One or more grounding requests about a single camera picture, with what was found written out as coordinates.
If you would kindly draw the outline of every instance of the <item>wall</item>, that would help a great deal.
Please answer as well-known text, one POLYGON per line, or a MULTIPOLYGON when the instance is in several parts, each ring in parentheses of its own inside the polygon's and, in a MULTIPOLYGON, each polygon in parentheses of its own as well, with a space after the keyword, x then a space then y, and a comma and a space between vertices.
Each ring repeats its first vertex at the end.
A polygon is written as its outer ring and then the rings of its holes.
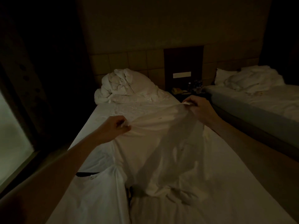
POLYGON ((96 79, 117 62, 144 71, 160 86, 163 60, 157 57, 152 66, 152 50, 205 45, 203 79, 209 82, 216 67, 257 64, 270 5, 271 0, 77 0, 96 79), (138 58, 141 68, 131 64, 138 58))

